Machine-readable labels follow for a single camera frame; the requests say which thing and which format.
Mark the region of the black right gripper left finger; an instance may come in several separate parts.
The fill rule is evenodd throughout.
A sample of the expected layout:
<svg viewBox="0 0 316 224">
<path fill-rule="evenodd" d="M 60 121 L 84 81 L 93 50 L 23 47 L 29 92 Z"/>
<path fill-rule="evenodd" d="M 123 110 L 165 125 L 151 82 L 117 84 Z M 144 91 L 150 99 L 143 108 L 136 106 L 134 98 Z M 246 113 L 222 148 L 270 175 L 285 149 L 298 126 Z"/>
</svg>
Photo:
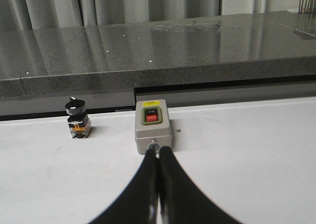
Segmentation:
<svg viewBox="0 0 316 224">
<path fill-rule="evenodd" d="M 158 209 L 157 170 L 156 152 L 149 149 L 124 191 L 91 223 L 155 224 Z"/>
</svg>

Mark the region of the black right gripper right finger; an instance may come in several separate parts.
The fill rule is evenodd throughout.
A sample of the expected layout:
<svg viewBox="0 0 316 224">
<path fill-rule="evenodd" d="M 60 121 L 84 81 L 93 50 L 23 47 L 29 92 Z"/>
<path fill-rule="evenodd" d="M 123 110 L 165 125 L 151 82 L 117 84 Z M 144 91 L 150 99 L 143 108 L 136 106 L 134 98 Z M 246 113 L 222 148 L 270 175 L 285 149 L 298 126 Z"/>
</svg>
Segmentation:
<svg viewBox="0 0 316 224">
<path fill-rule="evenodd" d="M 159 151 L 160 205 L 164 224 L 238 224 L 215 205 L 182 169 L 169 147 Z"/>
</svg>

